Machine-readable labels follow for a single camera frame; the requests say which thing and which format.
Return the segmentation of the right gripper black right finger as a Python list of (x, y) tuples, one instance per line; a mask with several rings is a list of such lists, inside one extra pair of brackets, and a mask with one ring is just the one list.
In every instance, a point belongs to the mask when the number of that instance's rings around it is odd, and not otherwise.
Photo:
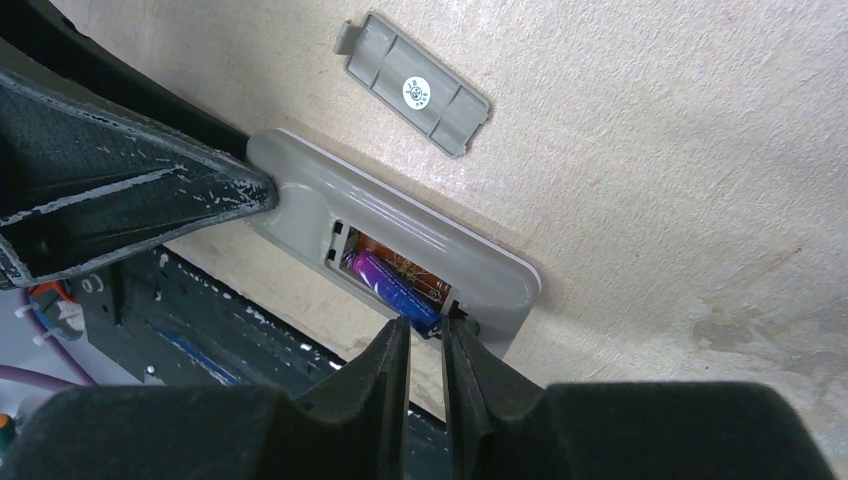
[(442, 327), (456, 479), (830, 479), (796, 411), (747, 382), (541, 387), (461, 320)]

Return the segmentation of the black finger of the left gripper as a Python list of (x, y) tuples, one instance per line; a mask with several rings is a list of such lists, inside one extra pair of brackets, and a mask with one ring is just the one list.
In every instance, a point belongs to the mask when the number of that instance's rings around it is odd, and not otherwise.
[(159, 124), (1, 72), (1, 285), (81, 275), (268, 211), (273, 181)]

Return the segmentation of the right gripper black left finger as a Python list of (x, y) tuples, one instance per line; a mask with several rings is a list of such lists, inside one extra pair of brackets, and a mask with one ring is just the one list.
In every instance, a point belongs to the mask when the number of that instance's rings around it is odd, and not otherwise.
[(269, 386), (73, 388), (25, 425), (5, 479), (399, 479), (410, 324), (389, 321), (306, 393)]

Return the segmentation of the dark AAA battery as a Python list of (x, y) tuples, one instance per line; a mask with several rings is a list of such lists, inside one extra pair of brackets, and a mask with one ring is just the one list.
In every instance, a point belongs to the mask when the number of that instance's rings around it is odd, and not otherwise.
[(441, 334), (441, 313), (372, 251), (354, 253), (348, 260), (348, 266), (394, 312), (407, 318), (422, 338)]

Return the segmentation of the grey remote control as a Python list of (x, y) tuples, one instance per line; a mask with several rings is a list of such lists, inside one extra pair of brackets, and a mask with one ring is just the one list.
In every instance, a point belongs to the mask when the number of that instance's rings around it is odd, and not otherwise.
[(382, 180), (285, 129), (250, 137), (248, 163), (269, 174), (276, 208), (250, 228), (384, 316), (390, 307), (342, 267), (361, 233), (449, 285), (441, 310), (479, 322), (480, 341), (504, 357), (542, 290), (527, 261)]

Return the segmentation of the grey battery cover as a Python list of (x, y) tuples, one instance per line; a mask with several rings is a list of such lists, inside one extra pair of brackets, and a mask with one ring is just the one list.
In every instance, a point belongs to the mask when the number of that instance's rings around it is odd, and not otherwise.
[(359, 85), (450, 157), (465, 155), (489, 118), (478, 90), (376, 12), (345, 21), (333, 52)]

